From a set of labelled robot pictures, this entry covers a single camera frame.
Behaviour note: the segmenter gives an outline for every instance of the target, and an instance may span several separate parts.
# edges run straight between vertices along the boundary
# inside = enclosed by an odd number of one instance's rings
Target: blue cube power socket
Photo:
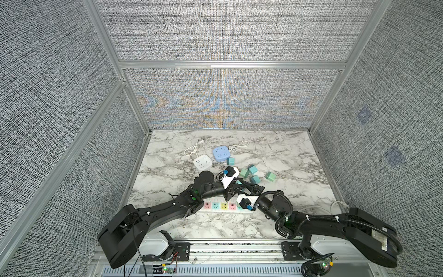
[[[212,153],[214,154],[214,158],[217,162],[225,161],[231,156],[229,149],[224,145],[212,149]]]

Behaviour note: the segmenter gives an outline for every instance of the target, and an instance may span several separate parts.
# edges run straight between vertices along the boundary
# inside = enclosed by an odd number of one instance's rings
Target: green cube
[[[249,175],[248,169],[244,168],[240,171],[240,175],[238,177],[246,179]]]
[[[268,179],[269,181],[273,182],[276,179],[276,175],[274,173],[272,173],[272,172],[268,172],[266,174],[265,178]]]
[[[228,162],[228,165],[234,165],[234,158],[228,158],[227,160],[226,160],[227,162]]]
[[[258,177],[258,176],[252,176],[251,177],[251,183],[258,184],[260,182],[261,182],[260,177]]]
[[[255,167],[255,165],[251,165],[250,167],[248,167],[249,172],[254,175],[257,173],[258,169]]]

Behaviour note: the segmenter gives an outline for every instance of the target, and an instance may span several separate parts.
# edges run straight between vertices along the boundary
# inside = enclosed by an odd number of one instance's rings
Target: white cube power socket
[[[208,170],[212,167],[212,161],[208,155],[203,154],[194,159],[194,165],[199,171]]]

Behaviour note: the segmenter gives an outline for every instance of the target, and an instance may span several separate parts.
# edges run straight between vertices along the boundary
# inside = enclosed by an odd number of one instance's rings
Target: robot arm
[[[221,179],[233,177],[229,168]],[[245,188],[250,192],[245,193],[246,196],[258,196],[258,199],[253,205],[243,199],[243,204],[248,205],[250,210],[262,211],[267,219],[275,221],[278,234],[288,239],[303,235],[297,249],[299,256],[309,259],[319,257],[322,253],[311,248],[311,235],[325,235],[350,241],[374,263],[396,267],[396,256],[401,252],[401,245],[396,239],[396,230],[388,224],[357,208],[351,208],[348,213],[339,215],[294,212],[291,202],[282,191],[262,193],[264,187],[241,179],[241,184],[238,184],[238,179],[240,178],[233,178],[225,189],[220,180],[214,181],[211,172],[203,171],[194,179],[194,184],[171,201],[147,208],[135,209],[133,205],[123,207],[98,235],[98,241],[111,267],[118,268],[129,261],[137,253],[137,248],[149,230],[196,213],[203,207],[203,200],[206,198],[223,195],[229,201]],[[266,195],[273,195],[273,199],[266,198]],[[170,254],[170,251],[165,252],[165,256]]]

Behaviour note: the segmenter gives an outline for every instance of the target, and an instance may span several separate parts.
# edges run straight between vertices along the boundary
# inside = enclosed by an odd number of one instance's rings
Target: textured wall panel
[[[130,69],[153,128],[307,128],[336,70]]]
[[[348,204],[397,228],[391,277],[443,274],[442,18],[394,0],[314,135]]]
[[[0,8],[0,238],[111,90],[80,0]]]
[[[84,276],[116,213],[144,133],[122,92],[2,276]]]
[[[121,59],[346,60],[376,0],[97,0]]]

